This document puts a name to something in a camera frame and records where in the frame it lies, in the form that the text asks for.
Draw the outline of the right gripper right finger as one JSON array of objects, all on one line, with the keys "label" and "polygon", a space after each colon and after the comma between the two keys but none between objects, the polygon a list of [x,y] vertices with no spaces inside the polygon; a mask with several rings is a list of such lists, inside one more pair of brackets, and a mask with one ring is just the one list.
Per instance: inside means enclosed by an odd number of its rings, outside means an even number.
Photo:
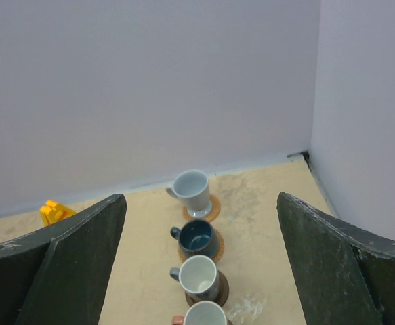
[{"label": "right gripper right finger", "polygon": [[277,212],[307,324],[395,324],[395,241],[285,192]]}]

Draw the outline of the dark wooden coaster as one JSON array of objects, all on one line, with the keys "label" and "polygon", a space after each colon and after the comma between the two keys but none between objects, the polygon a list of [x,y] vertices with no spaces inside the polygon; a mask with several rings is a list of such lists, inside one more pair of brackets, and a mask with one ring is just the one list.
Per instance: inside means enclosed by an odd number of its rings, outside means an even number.
[{"label": "dark wooden coaster", "polygon": [[[218,294],[217,298],[215,299],[215,302],[220,307],[223,307],[225,305],[226,301],[228,300],[230,288],[229,288],[228,280],[227,280],[226,276],[224,275],[224,273],[219,271],[218,274],[219,274],[219,278],[220,278],[220,289],[219,289],[219,294]],[[195,303],[199,302],[199,300],[193,299],[188,293],[185,293],[184,295],[186,298],[186,302],[190,307],[193,306]]]}]

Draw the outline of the pink patterned cup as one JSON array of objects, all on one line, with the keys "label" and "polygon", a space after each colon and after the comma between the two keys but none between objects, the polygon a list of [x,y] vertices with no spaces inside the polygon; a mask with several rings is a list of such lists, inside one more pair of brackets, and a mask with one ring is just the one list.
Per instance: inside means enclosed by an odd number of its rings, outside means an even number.
[{"label": "pink patterned cup", "polygon": [[213,301],[195,303],[184,316],[174,316],[171,324],[182,325],[231,325],[224,310]]}]

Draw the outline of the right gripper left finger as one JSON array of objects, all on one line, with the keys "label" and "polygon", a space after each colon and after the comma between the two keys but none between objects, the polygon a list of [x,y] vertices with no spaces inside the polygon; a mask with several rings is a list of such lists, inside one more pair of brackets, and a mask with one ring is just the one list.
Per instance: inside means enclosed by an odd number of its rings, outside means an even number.
[{"label": "right gripper left finger", "polygon": [[126,212],[113,194],[0,243],[0,324],[98,324]]}]

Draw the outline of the grey printed mug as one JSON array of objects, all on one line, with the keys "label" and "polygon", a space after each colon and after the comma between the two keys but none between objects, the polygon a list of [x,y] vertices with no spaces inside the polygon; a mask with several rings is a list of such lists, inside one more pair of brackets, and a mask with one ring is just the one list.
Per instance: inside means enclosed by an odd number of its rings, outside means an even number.
[{"label": "grey printed mug", "polygon": [[205,255],[195,255],[172,267],[169,275],[178,281],[195,301],[215,301],[220,292],[220,276],[215,262]]}]

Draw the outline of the woven rattan coaster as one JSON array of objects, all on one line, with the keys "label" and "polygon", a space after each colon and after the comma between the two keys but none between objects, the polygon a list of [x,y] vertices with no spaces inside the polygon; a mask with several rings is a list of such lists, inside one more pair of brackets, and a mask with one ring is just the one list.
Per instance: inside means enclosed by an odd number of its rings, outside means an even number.
[{"label": "woven rattan coaster", "polygon": [[[224,244],[224,239],[220,232],[218,230],[215,230],[215,233],[217,234],[218,242],[219,242],[219,248],[217,253],[213,256],[213,261],[217,263],[223,256],[224,254],[224,249],[225,249],[225,244]],[[186,256],[182,254],[180,248],[177,249],[178,257],[181,262],[185,262]]]},{"label": "woven rattan coaster", "polygon": [[[202,219],[208,222],[212,222],[219,215],[221,211],[221,204],[220,200],[213,194],[210,195],[209,199],[211,203],[211,210],[206,216],[202,217]],[[182,208],[182,215],[186,221],[192,221],[194,219],[192,215],[188,212],[188,209],[186,207]]]}]

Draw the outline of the dark blue cup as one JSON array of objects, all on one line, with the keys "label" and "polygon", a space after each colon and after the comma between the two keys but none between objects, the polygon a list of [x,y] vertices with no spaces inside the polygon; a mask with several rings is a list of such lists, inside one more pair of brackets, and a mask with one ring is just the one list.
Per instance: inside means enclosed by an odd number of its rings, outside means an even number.
[{"label": "dark blue cup", "polygon": [[170,235],[177,240],[178,248],[186,259],[204,255],[213,260],[219,248],[215,228],[205,220],[189,221],[182,228],[172,227]]}]

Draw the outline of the light blue cup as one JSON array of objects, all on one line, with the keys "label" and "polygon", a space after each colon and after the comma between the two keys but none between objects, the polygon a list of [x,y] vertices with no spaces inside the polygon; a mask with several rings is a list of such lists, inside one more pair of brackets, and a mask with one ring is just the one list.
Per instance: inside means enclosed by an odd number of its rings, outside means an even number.
[{"label": "light blue cup", "polygon": [[165,191],[178,199],[193,219],[202,219],[212,210],[209,179],[201,170],[191,169],[180,173]]}]

